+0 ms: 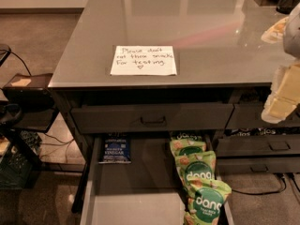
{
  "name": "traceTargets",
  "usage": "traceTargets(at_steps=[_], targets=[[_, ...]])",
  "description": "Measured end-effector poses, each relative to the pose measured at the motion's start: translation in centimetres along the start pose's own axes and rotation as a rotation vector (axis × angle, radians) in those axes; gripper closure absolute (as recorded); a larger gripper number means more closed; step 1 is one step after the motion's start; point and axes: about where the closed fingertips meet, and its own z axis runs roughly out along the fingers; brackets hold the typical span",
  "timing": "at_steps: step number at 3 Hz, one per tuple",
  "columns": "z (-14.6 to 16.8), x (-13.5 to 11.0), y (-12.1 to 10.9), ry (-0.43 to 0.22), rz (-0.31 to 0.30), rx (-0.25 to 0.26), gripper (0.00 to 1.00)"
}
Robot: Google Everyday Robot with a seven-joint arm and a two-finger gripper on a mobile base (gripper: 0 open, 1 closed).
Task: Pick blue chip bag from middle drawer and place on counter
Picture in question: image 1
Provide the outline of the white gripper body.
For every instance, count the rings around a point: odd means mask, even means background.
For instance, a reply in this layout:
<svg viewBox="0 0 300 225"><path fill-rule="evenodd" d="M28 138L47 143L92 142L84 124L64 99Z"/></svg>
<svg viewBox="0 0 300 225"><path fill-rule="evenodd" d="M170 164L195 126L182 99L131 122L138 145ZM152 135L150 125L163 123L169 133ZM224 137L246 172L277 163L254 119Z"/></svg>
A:
<svg viewBox="0 0 300 225"><path fill-rule="evenodd" d="M279 66L274 73L272 84L271 84L271 91L276 93L279 89L283 77L290 66Z"/></svg>

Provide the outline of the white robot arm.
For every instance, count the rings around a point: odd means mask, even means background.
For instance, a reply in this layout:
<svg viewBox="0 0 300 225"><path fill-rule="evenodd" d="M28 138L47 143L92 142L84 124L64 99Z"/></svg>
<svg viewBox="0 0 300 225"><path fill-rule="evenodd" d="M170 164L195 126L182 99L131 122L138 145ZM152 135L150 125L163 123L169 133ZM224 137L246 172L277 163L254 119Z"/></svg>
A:
<svg viewBox="0 0 300 225"><path fill-rule="evenodd" d="M271 94L264 103L261 118L277 124L284 121L300 104L300 5L268 30L261 40L271 44L282 41L285 53L295 58L288 67L279 67L273 77Z"/></svg>

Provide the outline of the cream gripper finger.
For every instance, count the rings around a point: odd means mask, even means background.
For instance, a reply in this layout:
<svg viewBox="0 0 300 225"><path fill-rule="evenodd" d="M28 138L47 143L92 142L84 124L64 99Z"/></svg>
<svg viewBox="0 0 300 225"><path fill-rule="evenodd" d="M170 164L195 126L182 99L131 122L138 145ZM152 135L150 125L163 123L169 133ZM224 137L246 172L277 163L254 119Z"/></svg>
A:
<svg viewBox="0 0 300 225"><path fill-rule="evenodd" d="M261 118L264 122L277 124L284 121L295 109L294 104L269 96L264 103Z"/></svg>
<svg viewBox="0 0 300 225"><path fill-rule="evenodd" d="M300 64L287 68L276 94L294 104L300 102Z"/></svg>

